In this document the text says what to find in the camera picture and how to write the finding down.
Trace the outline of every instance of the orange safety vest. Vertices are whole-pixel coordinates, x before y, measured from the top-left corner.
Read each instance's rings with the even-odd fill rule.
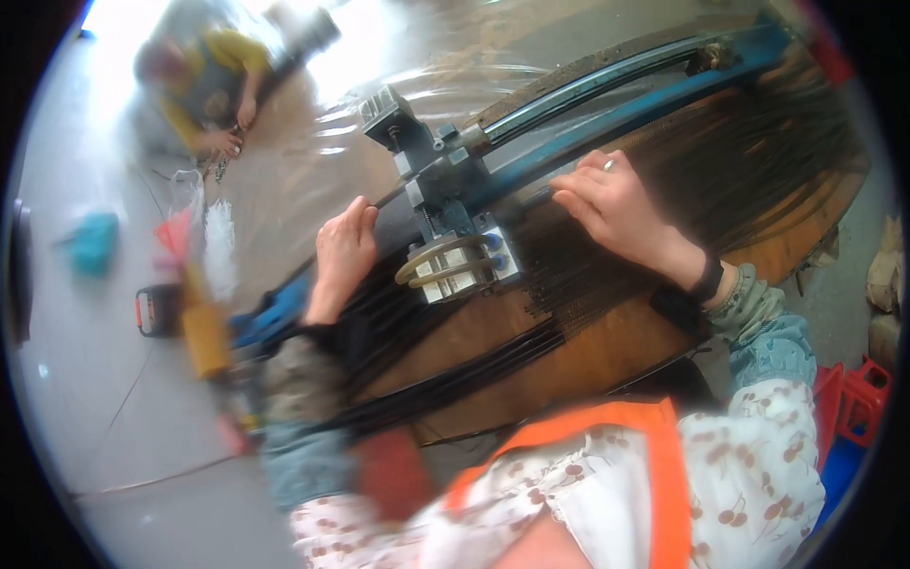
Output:
[[[460,510],[468,497],[471,484],[505,452],[552,444],[603,424],[620,425],[643,432],[647,439],[648,470],[651,476],[650,567],[687,567],[692,543],[689,488],[683,464],[683,446],[680,434],[676,431],[676,413],[673,412],[669,398],[659,403],[610,401],[525,425],[484,464],[459,474],[448,490],[445,509]]]

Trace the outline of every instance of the blue metal frame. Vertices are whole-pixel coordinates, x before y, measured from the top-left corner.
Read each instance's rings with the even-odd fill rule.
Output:
[[[732,36],[747,33],[731,32]],[[512,140],[558,116],[565,111],[580,105],[592,98],[631,83],[635,79],[648,76],[668,67],[688,61],[700,46],[708,43],[707,37],[689,37],[681,41],[656,47],[652,50],[631,56],[611,66],[606,66],[587,76],[572,81],[555,91],[531,101],[522,108],[496,121],[483,129],[493,146]]]
[[[733,66],[723,71],[702,72],[677,85],[638,97],[610,112],[566,129],[552,140],[492,171],[489,177],[472,188],[471,192],[465,193],[465,199],[462,202],[464,208],[451,211],[450,216],[454,216],[453,220],[462,219],[465,216],[467,216],[466,218],[473,217],[485,211],[499,199],[612,139],[628,134],[636,128],[643,127],[727,87],[754,81],[760,74],[781,64],[784,50],[790,44],[790,36],[785,30],[767,23],[760,23],[748,30],[731,33],[731,36],[735,37],[733,48],[740,57],[740,60]],[[706,39],[701,38],[699,43],[703,43]],[[690,40],[683,40],[682,43],[678,42],[658,48],[641,54],[641,57],[631,57],[614,66],[607,66],[555,91],[550,96],[529,103],[526,107],[510,115],[513,119],[506,117],[488,130],[499,133],[495,136],[498,136],[502,143],[503,140],[517,136],[514,133],[526,131],[542,120],[580,104],[585,97],[592,97],[592,93],[598,95],[609,88],[622,85],[626,82],[623,73],[628,73],[631,78],[635,78],[642,76],[645,68],[652,71],[661,68],[660,61],[677,63],[675,57],[686,50],[690,52],[692,50],[692,45],[687,42]],[[553,109],[546,107],[550,104],[554,105]],[[303,311],[307,292],[307,275],[298,274],[296,278],[274,294],[267,307],[231,319],[230,323],[237,333],[233,347],[239,348],[266,340],[296,321]]]
[[[664,117],[730,86],[754,81],[762,73],[778,67],[790,35],[777,25],[759,25],[737,38],[734,49],[740,57],[735,65],[721,70],[704,71],[680,83],[654,91],[570,127],[490,173],[485,188],[476,188],[467,196],[465,207],[477,213],[495,201],[523,188],[536,179],[564,166],[585,153],[602,146],[636,128]],[[612,69],[607,67],[598,73]]]

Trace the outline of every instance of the machine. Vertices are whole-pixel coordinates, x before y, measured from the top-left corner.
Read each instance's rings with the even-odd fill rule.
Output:
[[[522,265],[507,218],[547,203],[550,191],[544,188],[523,201],[515,199],[514,192],[702,98],[730,86],[748,88],[784,61],[791,40],[792,34],[770,13],[702,18],[586,56],[508,95],[461,129],[447,124],[435,133],[392,86],[383,86],[359,107],[364,133],[392,154],[400,173],[399,186],[376,204],[379,259],[385,259],[379,264],[407,250],[395,281],[420,289],[422,302],[438,308],[427,313],[437,322],[457,309],[459,303],[453,301],[514,287],[521,282]],[[684,69],[681,80],[589,114],[543,139],[537,137],[536,144],[526,143],[535,138],[532,131],[555,117],[597,97],[610,97],[618,87],[677,68]],[[520,137],[522,144],[513,147],[521,147],[521,152],[488,167],[492,152],[506,148],[500,154],[510,154],[508,146]],[[507,207],[495,208],[497,202]],[[256,310],[232,320],[235,348],[287,336],[306,302],[314,260],[266,293]],[[453,308],[440,311],[446,303]],[[394,324],[396,330],[419,337],[423,328],[409,320],[424,319],[416,314],[402,316],[405,320]],[[383,351],[389,347],[377,344],[364,353],[372,358]]]
[[[422,237],[410,245],[396,282],[422,289],[428,303],[509,288],[521,280],[522,267],[503,224],[489,210],[494,202],[611,139],[728,86],[748,85],[779,65],[791,39],[767,15],[717,34],[693,29],[683,26],[629,42],[665,40],[641,53],[621,45],[579,60],[516,94],[532,98],[518,104],[507,99],[461,131],[447,124],[434,136],[391,86],[363,102],[364,134],[392,153],[399,191],[407,196]],[[499,168],[487,168],[484,157],[493,150],[595,97],[673,66],[684,66],[687,78],[566,128]],[[544,189],[519,208],[549,198]]]

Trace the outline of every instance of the hand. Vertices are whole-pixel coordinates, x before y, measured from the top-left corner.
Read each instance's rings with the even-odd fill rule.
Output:
[[[603,167],[612,160],[609,172]],[[550,182],[553,201],[606,249],[656,270],[691,290],[704,272],[704,251],[664,223],[621,150],[594,150],[575,171]]]
[[[240,109],[237,111],[237,124],[240,128],[247,130],[253,125],[254,118],[256,118],[256,99],[244,97],[240,103]]]
[[[220,150],[228,156],[236,158],[240,154],[242,144],[243,140],[231,134],[230,130],[219,130],[206,133],[201,146]]]
[[[376,260],[373,228],[379,210],[363,196],[326,222],[316,236],[318,278],[305,324],[334,324]]]

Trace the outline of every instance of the yellow tool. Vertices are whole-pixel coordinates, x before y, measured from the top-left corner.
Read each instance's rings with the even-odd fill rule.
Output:
[[[210,380],[230,367],[226,321],[219,306],[206,294],[198,267],[184,268],[184,310],[181,316],[189,357],[200,380]]]

